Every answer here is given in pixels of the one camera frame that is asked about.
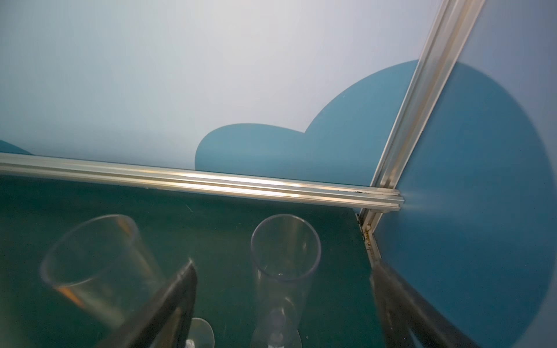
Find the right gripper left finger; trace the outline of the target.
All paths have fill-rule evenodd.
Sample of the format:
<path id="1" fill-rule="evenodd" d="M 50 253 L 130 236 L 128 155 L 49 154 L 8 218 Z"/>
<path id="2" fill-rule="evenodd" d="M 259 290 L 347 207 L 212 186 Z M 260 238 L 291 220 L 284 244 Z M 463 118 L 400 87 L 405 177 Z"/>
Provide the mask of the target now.
<path id="1" fill-rule="evenodd" d="M 138 313 L 98 347 L 186 347 L 197 294 L 197 272 L 190 260 Z"/>

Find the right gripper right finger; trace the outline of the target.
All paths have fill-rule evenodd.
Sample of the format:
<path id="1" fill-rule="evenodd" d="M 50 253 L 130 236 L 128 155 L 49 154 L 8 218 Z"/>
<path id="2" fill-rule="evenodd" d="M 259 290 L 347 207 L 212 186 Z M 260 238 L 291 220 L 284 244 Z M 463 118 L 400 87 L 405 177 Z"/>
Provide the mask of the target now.
<path id="1" fill-rule="evenodd" d="M 387 347 L 477 347 L 382 260 L 372 264 L 371 283 Z"/>

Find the clear glass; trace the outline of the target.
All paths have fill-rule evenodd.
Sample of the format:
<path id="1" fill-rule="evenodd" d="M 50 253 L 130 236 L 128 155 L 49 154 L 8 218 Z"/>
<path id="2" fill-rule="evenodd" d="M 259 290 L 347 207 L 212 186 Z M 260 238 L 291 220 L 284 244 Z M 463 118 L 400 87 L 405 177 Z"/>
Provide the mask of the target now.
<path id="1" fill-rule="evenodd" d="M 321 252 L 314 227 L 295 215 L 273 215 L 256 227 L 250 240 L 256 310 L 251 347 L 302 346 L 298 328 Z"/>
<path id="2" fill-rule="evenodd" d="M 104 215 L 76 226 L 47 252 L 40 274 L 46 284 L 111 333 L 173 277 L 162 274 L 137 224 L 126 215 Z M 193 312 L 186 347 L 215 344 L 211 325 Z"/>

